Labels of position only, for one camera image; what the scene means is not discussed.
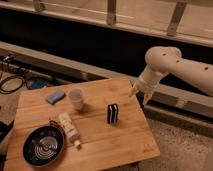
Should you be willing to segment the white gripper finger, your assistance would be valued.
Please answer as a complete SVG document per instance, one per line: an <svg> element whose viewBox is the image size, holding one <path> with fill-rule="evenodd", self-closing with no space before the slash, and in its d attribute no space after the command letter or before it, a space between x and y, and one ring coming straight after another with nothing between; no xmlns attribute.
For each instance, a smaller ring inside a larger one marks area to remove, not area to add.
<svg viewBox="0 0 213 171"><path fill-rule="evenodd" d="M138 88L137 85L134 84L133 87L131 88L130 92L129 92L129 96L132 97L133 95L138 93Z"/></svg>
<svg viewBox="0 0 213 171"><path fill-rule="evenodd" d="M146 105L148 101L152 98L153 92L145 93L143 98L143 105Z"/></svg>

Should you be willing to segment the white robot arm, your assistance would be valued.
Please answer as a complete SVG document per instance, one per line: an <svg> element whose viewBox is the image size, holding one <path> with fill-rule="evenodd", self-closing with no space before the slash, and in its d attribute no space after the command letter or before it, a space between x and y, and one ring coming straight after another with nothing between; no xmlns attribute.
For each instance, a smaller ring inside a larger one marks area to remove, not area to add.
<svg viewBox="0 0 213 171"><path fill-rule="evenodd" d="M145 54L146 67L135 80L129 96L144 94L143 104L152 98L160 81L172 74L213 97L213 65L184 59L179 48L155 46Z"/></svg>

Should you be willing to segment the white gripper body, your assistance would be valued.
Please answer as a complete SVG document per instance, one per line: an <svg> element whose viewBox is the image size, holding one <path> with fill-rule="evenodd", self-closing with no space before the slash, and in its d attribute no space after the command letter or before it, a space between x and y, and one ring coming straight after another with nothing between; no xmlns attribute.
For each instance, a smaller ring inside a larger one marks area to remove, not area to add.
<svg viewBox="0 0 213 171"><path fill-rule="evenodd" d="M165 73L152 70L149 66L146 66L140 76L135 82L137 89L143 93L153 92L160 81L166 76Z"/></svg>

